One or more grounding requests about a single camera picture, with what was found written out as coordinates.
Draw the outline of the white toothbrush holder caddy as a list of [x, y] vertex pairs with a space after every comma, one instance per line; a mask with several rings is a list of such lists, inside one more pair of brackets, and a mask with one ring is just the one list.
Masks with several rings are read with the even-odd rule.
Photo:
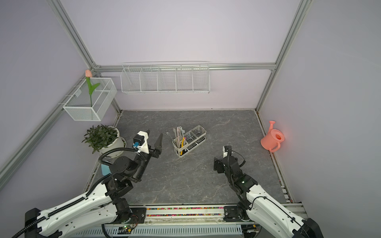
[[180, 156], [181, 148], [176, 148], [175, 144], [172, 143], [174, 147], [174, 151], [176, 155], [180, 158], [184, 157], [185, 155], [189, 154], [191, 151], [195, 150], [198, 146], [200, 146], [202, 143], [206, 140], [206, 134], [207, 131], [202, 126], [196, 126], [192, 130], [185, 133], [185, 142], [184, 142], [184, 151], [183, 155]]

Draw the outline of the yellow toothbrush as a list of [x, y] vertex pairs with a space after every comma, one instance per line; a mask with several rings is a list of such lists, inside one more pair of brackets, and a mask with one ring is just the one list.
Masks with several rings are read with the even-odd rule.
[[183, 147], [184, 147], [184, 142], [185, 142], [185, 137], [182, 139], [182, 141], [181, 141], [181, 151], [180, 151], [180, 156], [182, 156], [183, 155], [183, 151], [184, 151], [184, 149], [183, 149]]

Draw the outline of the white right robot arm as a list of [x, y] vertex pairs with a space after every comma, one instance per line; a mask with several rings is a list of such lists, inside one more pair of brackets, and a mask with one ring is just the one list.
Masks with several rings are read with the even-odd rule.
[[322, 231], [313, 219], [303, 219], [270, 196], [252, 177], [244, 174], [233, 156], [214, 158], [213, 169], [227, 177], [237, 194], [239, 217], [251, 220], [276, 238], [322, 238]]

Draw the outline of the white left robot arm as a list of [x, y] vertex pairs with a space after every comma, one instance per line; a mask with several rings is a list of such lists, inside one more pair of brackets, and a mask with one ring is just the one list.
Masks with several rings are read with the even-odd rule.
[[110, 173], [85, 193], [46, 210], [31, 209], [25, 214], [24, 228], [14, 237], [64, 238], [98, 225], [138, 222], [124, 195], [140, 182], [151, 158], [162, 153], [163, 134], [154, 146], [148, 144], [149, 131], [139, 131], [131, 148], [119, 147], [98, 158]]

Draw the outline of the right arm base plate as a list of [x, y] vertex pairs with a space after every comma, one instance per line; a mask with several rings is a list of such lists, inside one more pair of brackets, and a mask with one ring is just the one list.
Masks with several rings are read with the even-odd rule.
[[247, 215], [247, 210], [240, 205], [227, 205], [224, 206], [225, 222], [246, 222], [254, 223], [253, 220]]

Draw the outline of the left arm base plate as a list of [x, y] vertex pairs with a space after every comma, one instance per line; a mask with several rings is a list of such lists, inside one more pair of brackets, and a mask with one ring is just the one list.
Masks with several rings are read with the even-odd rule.
[[143, 224], [146, 218], [145, 207], [130, 207], [116, 212], [116, 219], [108, 224]]

